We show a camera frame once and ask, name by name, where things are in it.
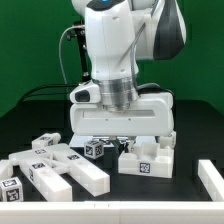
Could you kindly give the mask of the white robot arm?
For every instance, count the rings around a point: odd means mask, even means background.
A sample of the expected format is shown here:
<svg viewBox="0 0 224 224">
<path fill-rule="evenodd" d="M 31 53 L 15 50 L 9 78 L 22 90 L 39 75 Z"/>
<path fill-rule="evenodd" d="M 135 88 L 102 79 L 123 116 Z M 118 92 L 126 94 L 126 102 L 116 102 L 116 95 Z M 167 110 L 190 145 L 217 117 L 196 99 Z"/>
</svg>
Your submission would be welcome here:
<svg viewBox="0 0 224 224">
<path fill-rule="evenodd" d="M 186 42 L 177 0 L 74 0 L 84 16 L 91 79 L 70 93 L 78 136 L 167 136 L 174 129 L 173 94 L 136 83 L 138 60 L 174 58 Z"/>
</svg>

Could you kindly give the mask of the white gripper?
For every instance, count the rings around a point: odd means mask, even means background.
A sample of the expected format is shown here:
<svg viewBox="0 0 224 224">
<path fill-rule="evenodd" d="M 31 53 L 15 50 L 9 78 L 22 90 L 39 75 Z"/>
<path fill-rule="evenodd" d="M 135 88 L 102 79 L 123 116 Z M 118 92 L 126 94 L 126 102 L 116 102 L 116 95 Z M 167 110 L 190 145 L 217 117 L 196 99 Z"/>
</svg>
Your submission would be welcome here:
<svg viewBox="0 0 224 224">
<path fill-rule="evenodd" d="M 170 93 L 141 94 L 122 112 L 110 112 L 101 103 L 73 104 L 72 131 L 78 136 L 166 136 L 174 129 L 173 96 Z M 116 153 L 127 151 L 128 139 L 112 141 Z"/>
</svg>

